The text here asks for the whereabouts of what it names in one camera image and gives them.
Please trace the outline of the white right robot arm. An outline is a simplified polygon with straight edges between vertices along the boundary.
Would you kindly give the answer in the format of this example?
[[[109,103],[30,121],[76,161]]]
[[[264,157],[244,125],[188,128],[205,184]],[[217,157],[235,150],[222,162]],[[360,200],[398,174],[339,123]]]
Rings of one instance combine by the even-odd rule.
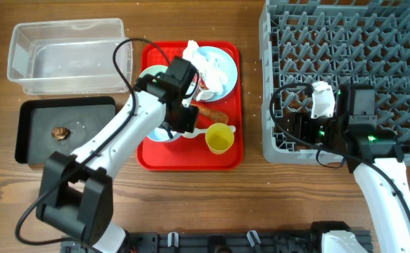
[[[382,252],[410,252],[410,190],[395,134],[362,111],[313,118],[294,114],[278,130],[305,146],[343,157],[369,207]]]

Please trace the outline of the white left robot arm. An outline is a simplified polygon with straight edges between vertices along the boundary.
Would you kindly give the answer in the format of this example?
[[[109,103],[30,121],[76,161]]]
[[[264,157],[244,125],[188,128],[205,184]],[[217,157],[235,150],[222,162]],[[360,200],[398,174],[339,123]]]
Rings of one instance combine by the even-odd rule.
[[[113,181],[142,140],[165,125],[192,132],[198,108],[191,100],[195,81],[137,79],[117,115],[70,155],[53,153],[44,165],[36,217],[100,252],[129,252],[129,233],[113,223]]]

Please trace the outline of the yellow plastic cup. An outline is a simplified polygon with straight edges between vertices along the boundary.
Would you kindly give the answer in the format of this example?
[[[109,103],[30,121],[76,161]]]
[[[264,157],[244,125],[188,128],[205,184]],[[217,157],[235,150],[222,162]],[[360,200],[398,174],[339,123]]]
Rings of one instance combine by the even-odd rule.
[[[235,140],[236,127],[223,123],[211,125],[205,133],[205,142],[210,151],[216,155],[225,153]]]

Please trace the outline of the light blue bowl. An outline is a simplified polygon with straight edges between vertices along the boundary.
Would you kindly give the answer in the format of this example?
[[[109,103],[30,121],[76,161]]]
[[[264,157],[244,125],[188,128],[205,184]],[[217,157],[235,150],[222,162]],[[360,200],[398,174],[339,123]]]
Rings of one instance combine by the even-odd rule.
[[[147,135],[148,139],[160,143],[169,143],[180,137],[181,133],[175,132],[171,129],[164,129],[162,127],[154,129]]]

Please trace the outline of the light blue plate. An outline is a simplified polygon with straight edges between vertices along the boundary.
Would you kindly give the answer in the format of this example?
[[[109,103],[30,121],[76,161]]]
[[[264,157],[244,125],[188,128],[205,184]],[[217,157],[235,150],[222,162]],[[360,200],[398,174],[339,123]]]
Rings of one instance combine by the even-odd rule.
[[[222,95],[215,96],[211,100],[203,101],[203,102],[213,102],[213,101],[219,100],[229,95],[230,92],[233,90],[233,88],[236,86],[236,82],[238,79],[238,70],[236,67],[236,62],[227,52],[217,47],[199,46],[198,50],[200,53],[204,54],[205,56],[215,57],[217,59],[217,63],[219,64],[221,70],[229,78],[228,82],[225,83],[224,85],[224,93]],[[193,88],[195,88],[196,84],[198,84],[198,81],[196,81],[196,83],[193,83],[193,82],[191,83]]]

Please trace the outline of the white tissue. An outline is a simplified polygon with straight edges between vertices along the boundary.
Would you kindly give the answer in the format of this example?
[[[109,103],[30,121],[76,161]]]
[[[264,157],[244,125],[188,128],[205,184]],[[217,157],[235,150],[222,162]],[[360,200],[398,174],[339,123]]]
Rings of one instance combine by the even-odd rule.
[[[182,58],[191,62],[198,71],[198,77],[194,77],[193,80],[193,83],[198,81],[198,90],[193,99],[208,101],[224,93],[224,85],[229,78],[223,73],[215,57],[205,56],[198,49],[198,43],[189,40],[182,53]]]

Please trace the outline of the orange carrot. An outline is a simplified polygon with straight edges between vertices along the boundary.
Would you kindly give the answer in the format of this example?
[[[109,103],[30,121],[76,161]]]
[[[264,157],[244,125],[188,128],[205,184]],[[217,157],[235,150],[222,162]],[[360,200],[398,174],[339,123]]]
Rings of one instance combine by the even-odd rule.
[[[229,116],[223,112],[218,110],[213,110],[211,108],[205,107],[204,105],[199,105],[196,103],[192,103],[192,105],[196,106],[199,110],[199,113],[213,121],[214,123],[222,123],[227,124],[229,122]]]

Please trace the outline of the mint green bowl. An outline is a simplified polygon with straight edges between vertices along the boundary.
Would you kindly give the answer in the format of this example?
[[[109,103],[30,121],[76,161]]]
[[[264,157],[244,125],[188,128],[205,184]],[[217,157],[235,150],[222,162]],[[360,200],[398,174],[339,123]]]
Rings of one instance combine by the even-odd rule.
[[[142,86],[143,84],[163,84],[164,81],[160,79],[160,74],[167,71],[167,66],[165,65],[152,65],[147,67],[139,75],[136,80],[137,86]]]

